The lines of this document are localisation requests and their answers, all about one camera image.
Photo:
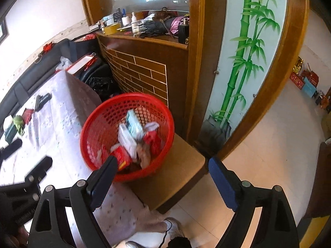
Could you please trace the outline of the torn red cigarette box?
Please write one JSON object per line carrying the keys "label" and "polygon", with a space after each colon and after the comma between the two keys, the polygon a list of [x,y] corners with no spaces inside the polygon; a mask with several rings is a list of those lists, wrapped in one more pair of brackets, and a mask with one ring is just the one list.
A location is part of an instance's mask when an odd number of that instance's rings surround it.
{"label": "torn red cigarette box", "polygon": [[132,164],[132,158],[127,153],[126,149],[120,144],[115,144],[110,149],[110,155],[116,157],[118,163],[118,171],[122,171]]}

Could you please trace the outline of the white medicine box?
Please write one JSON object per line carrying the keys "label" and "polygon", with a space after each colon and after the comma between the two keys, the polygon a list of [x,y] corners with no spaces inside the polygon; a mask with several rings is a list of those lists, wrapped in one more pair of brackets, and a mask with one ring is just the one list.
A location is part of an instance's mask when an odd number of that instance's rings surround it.
{"label": "white medicine box", "polygon": [[132,158],[133,162],[137,161],[137,143],[135,139],[129,133],[127,127],[124,123],[120,123],[118,126],[118,141],[121,146],[123,146],[127,153]]}

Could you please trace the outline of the dark red snack wrapper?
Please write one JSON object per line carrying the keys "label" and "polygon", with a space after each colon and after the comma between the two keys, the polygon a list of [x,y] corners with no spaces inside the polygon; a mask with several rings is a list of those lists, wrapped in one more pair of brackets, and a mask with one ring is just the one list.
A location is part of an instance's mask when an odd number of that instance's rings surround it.
{"label": "dark red snack wrapper", "polygon": [[142,169],[147,168],[151,162],[150,146],[146,143],[139,143],[136,151],[140,161],[140,167]]}

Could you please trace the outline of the teal wet wipes pack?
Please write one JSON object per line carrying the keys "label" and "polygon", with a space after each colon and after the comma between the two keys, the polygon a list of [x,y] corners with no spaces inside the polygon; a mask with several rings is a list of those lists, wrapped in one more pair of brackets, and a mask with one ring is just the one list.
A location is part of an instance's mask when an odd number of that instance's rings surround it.
{"label": "teal wet wipes pack", "polygon": [[139,122],[133,109],[127,112],[125,124],[131,136],[135,140],[141,141],[144,136],[143,126]]}

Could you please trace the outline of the red packet near tissue box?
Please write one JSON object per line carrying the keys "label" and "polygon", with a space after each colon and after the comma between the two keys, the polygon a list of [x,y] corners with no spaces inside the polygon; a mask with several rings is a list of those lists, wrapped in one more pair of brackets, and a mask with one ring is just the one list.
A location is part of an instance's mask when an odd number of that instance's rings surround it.
{"label": "red packet near tissue box", "polygon": [[34,113],[34,109],[27,109],[26,108],[24,110],[24,112],[22,114],[22,119],[23,119],[23,121],[26,125],[28,125],[28,123],[30,122],[33,113]]}

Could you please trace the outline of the black leather sofa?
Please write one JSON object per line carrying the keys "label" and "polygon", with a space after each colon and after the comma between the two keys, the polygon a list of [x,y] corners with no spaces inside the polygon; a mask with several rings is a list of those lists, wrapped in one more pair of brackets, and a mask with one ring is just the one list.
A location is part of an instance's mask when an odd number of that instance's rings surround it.
{"label": "black leather sofa", "polygon": [[55,69],[60,63],[60,57],[68,58],[74,63],[85,54],[91,53],[100,55],[97,39],[80,42],[63,39],[42,55],[38,62],[33,62],[1,100],[1,133],[4,131],[5,118],[17,113],[36,90],[54,75]]}

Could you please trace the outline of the wooden stool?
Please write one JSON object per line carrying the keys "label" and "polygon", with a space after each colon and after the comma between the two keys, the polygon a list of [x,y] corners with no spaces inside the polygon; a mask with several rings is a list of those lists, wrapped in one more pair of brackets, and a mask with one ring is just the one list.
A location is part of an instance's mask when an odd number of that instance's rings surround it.
{"label": "wooden stool", "polygon": [[161,214],[167,213],[207,173],[206,159],[177,134],[160,169],[128,183],[137,197]]}

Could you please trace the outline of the white sneaker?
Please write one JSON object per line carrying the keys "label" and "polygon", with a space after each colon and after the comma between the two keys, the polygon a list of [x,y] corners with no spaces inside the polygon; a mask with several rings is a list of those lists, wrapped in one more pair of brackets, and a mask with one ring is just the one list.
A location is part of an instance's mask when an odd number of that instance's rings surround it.
{"label": "white sneaker", "polygon": [[177,237],[184,237],[184,233],[181,230],[181,225],[178,220],[172,217],[167,217],[164,222],[167,225],[166,234],[168,235],[170,240],[173,240]]}

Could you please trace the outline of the black bag beside sofa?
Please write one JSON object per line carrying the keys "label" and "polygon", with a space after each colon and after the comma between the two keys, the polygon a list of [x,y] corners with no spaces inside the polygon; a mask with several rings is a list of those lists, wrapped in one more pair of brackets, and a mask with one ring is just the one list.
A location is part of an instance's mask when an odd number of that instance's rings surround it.
{"label": "black bag beside sofa", "polygon": [[89,61],[76,77],[92,88],[102,102],[122,93],[111,67],[99,57]]}

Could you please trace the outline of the red framed white box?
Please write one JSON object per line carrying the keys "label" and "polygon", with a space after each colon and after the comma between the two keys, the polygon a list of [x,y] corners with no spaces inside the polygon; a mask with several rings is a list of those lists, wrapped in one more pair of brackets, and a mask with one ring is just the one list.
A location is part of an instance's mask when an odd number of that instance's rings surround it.
{"label": "red framed white box", "polygon": [[78,61],[65,69],[65,71],[71,75],[75,75],[82,69],[85,69],[88,65],[93,64],[95,60],[97,60],[96,55],[84,55]]}

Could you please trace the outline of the red gift boxes on floor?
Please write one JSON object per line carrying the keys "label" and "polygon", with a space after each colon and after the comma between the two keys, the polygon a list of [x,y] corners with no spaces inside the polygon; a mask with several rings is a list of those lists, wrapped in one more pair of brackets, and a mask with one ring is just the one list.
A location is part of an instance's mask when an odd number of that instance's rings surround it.
{"label": "red gift boxes on floor", "polygon": [[307,64],[307,69],[303,68],[303,59],[301,57],[297,58],[289,79],[309,97],[318,96],[319,77],[310,69],[309,64]]}

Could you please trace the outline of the bamboo painted glass panel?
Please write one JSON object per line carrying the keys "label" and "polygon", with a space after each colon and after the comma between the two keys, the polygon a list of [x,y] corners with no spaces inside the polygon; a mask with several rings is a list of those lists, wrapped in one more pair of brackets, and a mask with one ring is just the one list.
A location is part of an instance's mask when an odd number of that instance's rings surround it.
{"label": "bamboo painted glass panel", "polygon": [[269,72],[287,0],[227,0],[224,33],[205,119],[198,137],[217,153],[247,114]]}

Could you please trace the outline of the white dropper bottle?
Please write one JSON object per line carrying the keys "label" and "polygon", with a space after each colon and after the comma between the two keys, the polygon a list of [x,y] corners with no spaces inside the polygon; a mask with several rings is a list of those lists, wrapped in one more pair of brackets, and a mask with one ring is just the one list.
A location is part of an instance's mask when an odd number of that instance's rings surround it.
{"label": "white dropper bottle", "polygon": [[139,22],[134,12],[132,13],[132,17],[131,17],[131,29],[134,37],[140,35]]}

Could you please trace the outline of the pink patterned umbrella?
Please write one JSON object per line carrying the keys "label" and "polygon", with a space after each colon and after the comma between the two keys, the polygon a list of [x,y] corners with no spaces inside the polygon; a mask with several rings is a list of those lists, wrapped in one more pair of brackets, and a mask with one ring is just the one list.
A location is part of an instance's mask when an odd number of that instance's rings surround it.
{"label": "pink patterned umbrella", "polygon": [[177,36],[179,33],[179,26],[183,25],[184,22],[187,21],[189,23],[190,16],[178,16],[172,20],[171,26],[170,26],[170,32]]}

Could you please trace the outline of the framed wall picture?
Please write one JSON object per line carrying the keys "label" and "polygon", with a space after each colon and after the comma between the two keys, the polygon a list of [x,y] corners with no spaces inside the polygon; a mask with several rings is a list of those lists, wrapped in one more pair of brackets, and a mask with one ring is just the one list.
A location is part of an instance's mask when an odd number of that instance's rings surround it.
{"label": "framed wall picture", "polygon": [[0,44],[4,42],[7,36],[8,36],[7,24],[6,24],[6,20],[3,19],[0,24]]}

